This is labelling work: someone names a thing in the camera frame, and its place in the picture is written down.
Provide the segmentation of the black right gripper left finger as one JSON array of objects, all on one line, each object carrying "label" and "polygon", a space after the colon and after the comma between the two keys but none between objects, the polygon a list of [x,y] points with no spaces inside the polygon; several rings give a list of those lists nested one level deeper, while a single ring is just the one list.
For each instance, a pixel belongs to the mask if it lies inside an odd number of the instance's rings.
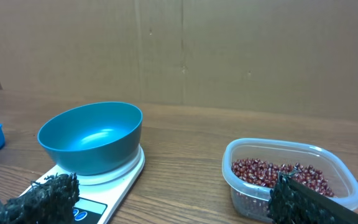
[{"label": "black right gripper left finger", "polygon": [[0,202],[0,224],[71,223],[79,199],[75,173],[50,175],[43,184],[31,182],[30,189],[20,197]]}]

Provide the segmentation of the red beans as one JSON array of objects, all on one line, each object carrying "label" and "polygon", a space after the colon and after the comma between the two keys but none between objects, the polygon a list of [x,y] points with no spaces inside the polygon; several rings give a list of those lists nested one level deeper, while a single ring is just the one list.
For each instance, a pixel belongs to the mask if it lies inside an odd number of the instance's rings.
[{"label": "red beans", "polygon": [[304,166],[298,162],[277,165],[258,158],[245,158],[234,161],[231,170],[236,177],[244,182],[270,189],[275,187],[280,174],[289,174],[292,179],[309,189],[326,197],[335,197],[323,171],[312,165]]}]

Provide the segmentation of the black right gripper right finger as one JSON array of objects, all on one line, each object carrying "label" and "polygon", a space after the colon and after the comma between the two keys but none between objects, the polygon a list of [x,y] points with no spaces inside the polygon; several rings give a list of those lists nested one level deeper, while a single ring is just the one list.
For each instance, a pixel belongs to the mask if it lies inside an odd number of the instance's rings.
[{"label": "black right gripper right finger", "polygon": [[358,213],[280,174],[270,191],[268,214],[276,224],[358,224]]}]

